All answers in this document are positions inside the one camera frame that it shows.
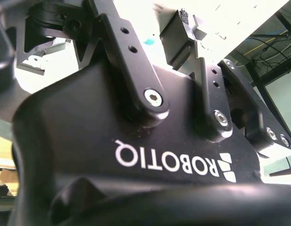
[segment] black bracket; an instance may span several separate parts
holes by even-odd
[[[256,151],[275,159],[291,155],[291,137],[259,98],[239,68],[230,60],[222,60],[219,66],[239,97],[235,108],[240,108],[245,113],[245,136]]]
[[[95,51],[103,43],[111,65],[118,72],[113,79],[125,114],[143,127],[157,126],[168,116],[169,101],[131,23],[100,13],[97,4],[94,6],[96,34],[91,42]]]

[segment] black metal plate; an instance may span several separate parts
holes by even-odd
[[[155,149],[160,166],[161,155],[167,151],[178,157],[187,154],[190,160],[199,156],[216,162],[221,160],[220,153],[230,153],[231,170],[237,182],[257,181],[254,176],[254,171],[259,171],[257,154],[243,134],[234,127],[233,135],[221,143],[199,138],[193,121],[196,111],[194,82],[158,67],[155,70],[170,100],[171,110],[166,120],[154,129],[140,128],[123,117],[111,80],[117,74],[113,74],[109,64],[104,62],[89,66],[29,97],[13,122],[19,168],[29,171],[20,176],[29,177],[26,179],[30,181],[33,171],[37,174],[34,183],[48,177],[54,188],[63,187],[62,179],[65,178],[89,177],[97,187],[110,192],[124,189],[121,184],[113,183],[113,178],[142,180],[146,186],[163,182],[229,183],[218,164],[220,177],[212,176],[209,170],[205,176],[194,170],[192,174],[186,173],[182,164],[177,172],[164,167],[163,170],[142,169],[139,149],[144,147],[146,164],[151,164],[151,149]],[[136,149],[139,156],[136,165],[124,167],[117,162],[116,140]],[[123,158],[131,160],[132,154],[125,157],[126,154],[123,153]],[[167,163],[175,166],[172,157],[167,158]],[[197,162],[197,165],[203,170],[203,164]],[[43,185],[48,189],[52,186],[47,182]]]

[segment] white surface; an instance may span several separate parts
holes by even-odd
[[[45,68],[44,75],[16,68],[15,76],[20,86],[29,93],[35,93],[78,71],[73,44],[66,43],[66,45],[66,49],[53,54],[44,55],[43,57],[31,56],[32,58],[38,58],[37,64],[40,62],[45,63],[39,65],[41,68]]]
[[[114,3],[120,16],[131,21],[141,42],[152,38],[153,34],[158,37],[177,9],[184,8],[189,14],[196,14],[211,28],[200,43],[204,48],[200,55],[219,62],[287,1],[114,0]],[[154,46],[146,50],[150,61],[156,65],[165,64],[165,60],[155,57],[163,49],[161,43],[157,40]]]

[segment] black cable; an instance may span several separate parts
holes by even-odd
[[[278,54],[275,54],[274,56],[269,56],[269,57],[267,57],[266,59],[262,59],[262,60],[267,60],[268,58],[271,58],[271,57],[275,57],[276,55],[278,55]]]
[[[256,39],[256,38],[252,38],[252,37],[248,37],[247,39],[254,39],[256,41],[260,41],[262,43],[264,43],[265,45],[269,46],[270,48],[274,49],[275,51],[277,51],[279,54],[281,54],[284,58],[288,59],[287,56],[285,54],[283,54],[281,51],[279,51],[277,48],[273,47],[272,45],[268,44],[267,42],[261,40],[261,39]]]

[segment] ceiling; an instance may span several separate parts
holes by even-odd
[[[288,1],[279,12],[284,16],[284,18],[291,24],[291,0]],[[253,34],[287,34],[287,29],[276,17],[276,15],[271,16],[265,23],[263,23]],[[259,40],[246,39],[243,41],[235,50],[241,55],[244,55],[247,60],[250,60],[256,66],[256,71],[259,76],[264,75],[266,72],[272,70],[272,68],[278,66],[284,62],[287,58],[291,57],[291,36],[288,38],[262,38],[256,37],[256,39],[267,42],[272,47],[264,44]],[[238,62],[241,60],[234,54],[227,56],[228,59],[233,60],[242,70],[242,72],[252,81],[246,67],[244,66],[247,61]]]

